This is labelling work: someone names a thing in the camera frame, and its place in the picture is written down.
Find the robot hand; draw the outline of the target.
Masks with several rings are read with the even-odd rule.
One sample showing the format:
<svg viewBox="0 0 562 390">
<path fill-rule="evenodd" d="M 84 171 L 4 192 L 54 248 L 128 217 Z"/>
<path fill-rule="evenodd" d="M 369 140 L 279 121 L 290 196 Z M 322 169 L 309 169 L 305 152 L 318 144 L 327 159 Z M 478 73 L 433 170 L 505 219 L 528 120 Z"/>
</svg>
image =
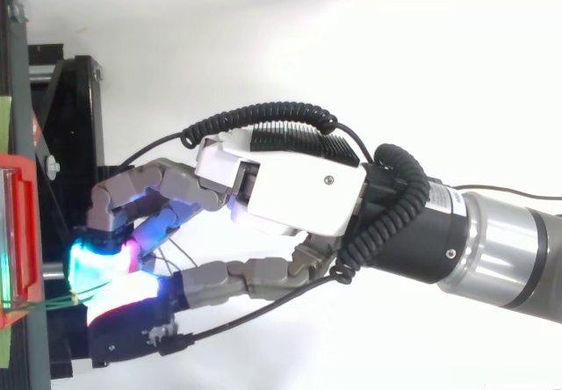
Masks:
<svg viewBox="0 0 562 390">
<path fill-rule="evenodd" d="M 203 133 L 194 165 L 159 158 L 96 184 L 71 245 L 70 288 L 85 299 L 89 356 L 112 364 L 191 345 L 176 314 L 233 297 L 278 300 L 322 276 L 348 229 L 366 168 L 336 134 L 287 121 Z M 290 259 L 214 261 L 163 277 L 155 250 L 203 212 L 273 235 L 306 234 Z"/>
</svg>

